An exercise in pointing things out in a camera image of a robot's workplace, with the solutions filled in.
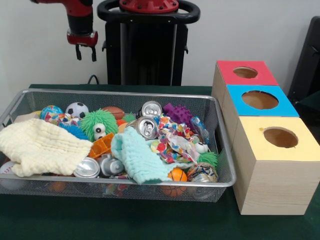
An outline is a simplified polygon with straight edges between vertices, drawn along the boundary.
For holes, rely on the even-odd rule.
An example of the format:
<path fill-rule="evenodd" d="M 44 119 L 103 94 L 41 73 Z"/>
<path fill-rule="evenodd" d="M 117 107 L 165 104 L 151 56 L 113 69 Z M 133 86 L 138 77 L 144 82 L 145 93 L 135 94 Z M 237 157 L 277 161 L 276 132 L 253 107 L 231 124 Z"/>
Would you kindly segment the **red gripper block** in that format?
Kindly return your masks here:
<path fill-rule="evenodd" d="M 91 60 L 92 62 L 97 61 L 97 54 L 96 54 L 96 48 L 98 42 L 98 32 L 93 31 L 90 34 L 87 35 L 76 35 L 71 32 L 70 29 L 67 30 L 66 37 L 67 41 L 71 45 L 75 45 L 75 52 L 76 52 L 76 58 L 81 61 L 82 60 L 82 54 L 80 51 L 80 46 L 90 47 L 92 54 L 91 54 Z"/>

